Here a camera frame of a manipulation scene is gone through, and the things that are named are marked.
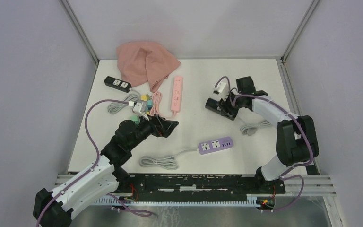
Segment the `green adapter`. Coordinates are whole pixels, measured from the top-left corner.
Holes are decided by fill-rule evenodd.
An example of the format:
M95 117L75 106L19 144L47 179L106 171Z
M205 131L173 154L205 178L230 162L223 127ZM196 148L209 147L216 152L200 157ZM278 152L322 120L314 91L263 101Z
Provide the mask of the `green adapter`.
M139 118L139 116L137 116L137 115L133 115L133 116L131 116L130 117L130 120L132 120L135 124L139 124L140 123L140 118Z

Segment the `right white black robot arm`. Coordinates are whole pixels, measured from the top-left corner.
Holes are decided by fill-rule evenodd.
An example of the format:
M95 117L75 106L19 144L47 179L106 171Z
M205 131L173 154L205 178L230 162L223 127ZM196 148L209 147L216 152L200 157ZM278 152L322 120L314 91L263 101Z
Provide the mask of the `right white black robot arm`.
M234 92L227 76L216 82L213 92L219 95L216 110L223 117L234 120L240 109L249 109L260 115L277 130L276 154L259 168L254 187L266 193L273 187L273 180L283 179L294 168L308 166L319 154L313 119L292 113L277 104L267 92L256 90L251 77L236 80Z

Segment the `yellow plug adapter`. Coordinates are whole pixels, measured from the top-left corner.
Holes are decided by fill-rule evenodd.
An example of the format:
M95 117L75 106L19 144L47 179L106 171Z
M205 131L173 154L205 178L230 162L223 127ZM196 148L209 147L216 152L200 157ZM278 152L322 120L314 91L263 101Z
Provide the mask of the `yellow plug adapter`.
M143 101L148 101L148 100L150 100L150 95L148 95L148 94L141 95L140 99Z

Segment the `teal adapter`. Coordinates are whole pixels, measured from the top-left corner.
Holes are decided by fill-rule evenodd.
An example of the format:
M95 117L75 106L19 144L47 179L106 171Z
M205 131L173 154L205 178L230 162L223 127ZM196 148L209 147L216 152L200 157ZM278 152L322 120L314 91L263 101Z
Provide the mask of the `teal adapter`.
M148 109L150 110L150 109L152 109L152 107L153 107L153 101L152 100L148 100L147 101L147 107L148 107Z

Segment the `pink power strip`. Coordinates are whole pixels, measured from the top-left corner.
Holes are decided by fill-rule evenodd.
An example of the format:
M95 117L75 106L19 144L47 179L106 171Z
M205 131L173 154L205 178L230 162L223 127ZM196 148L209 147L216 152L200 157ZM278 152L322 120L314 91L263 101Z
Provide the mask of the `pink power strip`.
M182 76L174 77L173 91L171 98L171 111L173 113L178 113L181 110L182 90L183 90L183 77Z

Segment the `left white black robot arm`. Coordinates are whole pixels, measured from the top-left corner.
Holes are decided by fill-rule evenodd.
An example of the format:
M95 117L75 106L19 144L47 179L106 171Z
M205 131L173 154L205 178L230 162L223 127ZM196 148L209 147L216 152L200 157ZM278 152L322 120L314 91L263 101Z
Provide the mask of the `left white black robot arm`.
M131 151L149 136L169 137L178 124L159 115L142 117L139 124L122 121L94 162L51 191L43 188L37 193L33 209L36 226L68 227L100 197L115 190L127 191L129 174L122 165L131 158Z

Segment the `purple power strip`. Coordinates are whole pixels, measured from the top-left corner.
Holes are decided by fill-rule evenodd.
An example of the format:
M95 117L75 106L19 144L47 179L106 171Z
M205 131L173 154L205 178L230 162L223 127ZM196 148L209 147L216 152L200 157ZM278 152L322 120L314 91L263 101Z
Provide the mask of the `purple power strip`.
M231 137L222 137L211 141L204 141L198 144L198 151L201 155L226 150L234 145Z

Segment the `black power strip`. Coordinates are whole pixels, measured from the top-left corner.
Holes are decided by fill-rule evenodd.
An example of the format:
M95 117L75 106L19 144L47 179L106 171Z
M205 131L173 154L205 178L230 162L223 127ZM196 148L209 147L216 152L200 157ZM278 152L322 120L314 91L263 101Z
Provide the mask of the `black power strip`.
M121 79L113 78L111 76L107 76L104 79L104 83L108 87L114 88L116 90L119 90L119 91L122 91L122 92L125 92L125 93L130 92L130 90L132 88L130 83L128 83L126 81L123 81Z
M223 115L223 109L222 109L223 103L224 102L222 99L220 99L219 101L216 101L212 98L209 98L205 103L205 108L218 115Z

